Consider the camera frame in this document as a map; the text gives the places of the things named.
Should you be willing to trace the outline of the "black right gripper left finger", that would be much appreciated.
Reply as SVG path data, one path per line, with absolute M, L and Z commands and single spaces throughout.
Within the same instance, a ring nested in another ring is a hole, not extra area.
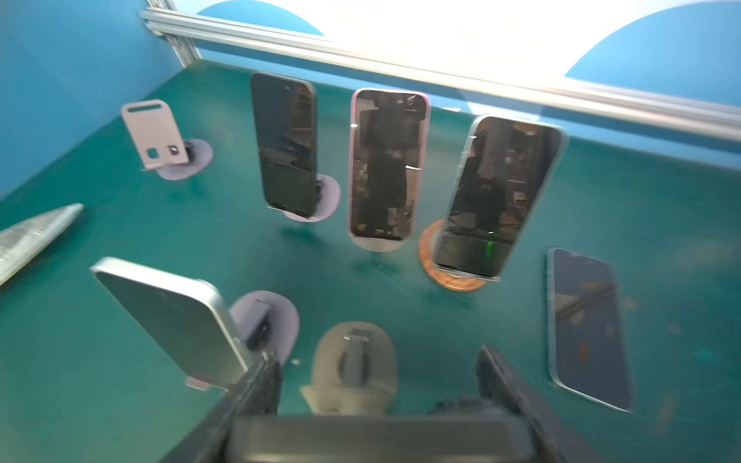
M 216 407 L 161 462 L 226 462 L 233 426 L 243 416 L 276 415 L 283 368 L 275 353 L 259 355 Z

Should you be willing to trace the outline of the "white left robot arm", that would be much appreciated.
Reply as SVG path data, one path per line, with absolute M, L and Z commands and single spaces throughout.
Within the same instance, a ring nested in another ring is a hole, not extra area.
M 9 282 L 43 250 L 61 237 L 83 212 L 69 204 L 29 218 L 1 232 L 1 285 Z

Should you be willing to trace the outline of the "green phone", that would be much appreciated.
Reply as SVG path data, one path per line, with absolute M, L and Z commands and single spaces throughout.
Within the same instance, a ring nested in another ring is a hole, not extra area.
M 614 272 L 563 248 L 546 256 L 548 372 L 560 387 L 613 410 L 634 408 Z

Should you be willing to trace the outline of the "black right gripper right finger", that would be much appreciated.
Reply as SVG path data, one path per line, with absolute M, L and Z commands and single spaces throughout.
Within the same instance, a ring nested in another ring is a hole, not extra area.
M 476 364 L 480 397 L 527 422 L 533 436 L 534 462 L 603 462 L 605 460 L 561 419 L 504 354 L 483 345 Z

